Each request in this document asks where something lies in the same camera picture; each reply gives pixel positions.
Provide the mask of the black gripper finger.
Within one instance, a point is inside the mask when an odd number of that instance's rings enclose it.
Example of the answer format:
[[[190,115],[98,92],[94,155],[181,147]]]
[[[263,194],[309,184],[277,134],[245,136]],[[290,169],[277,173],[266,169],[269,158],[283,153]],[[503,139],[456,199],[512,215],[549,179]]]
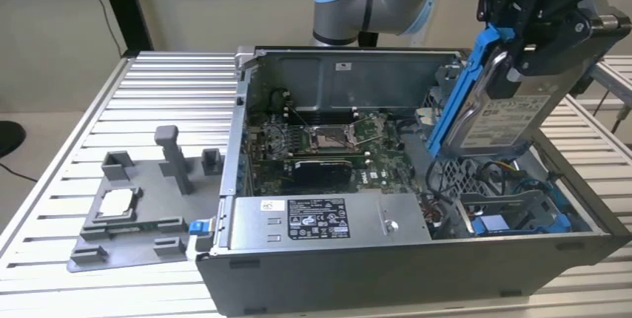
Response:
[[[600,54],[600,17],[588,9],[536,23],[516,37],[513,67],[527,76],[557,75]]]

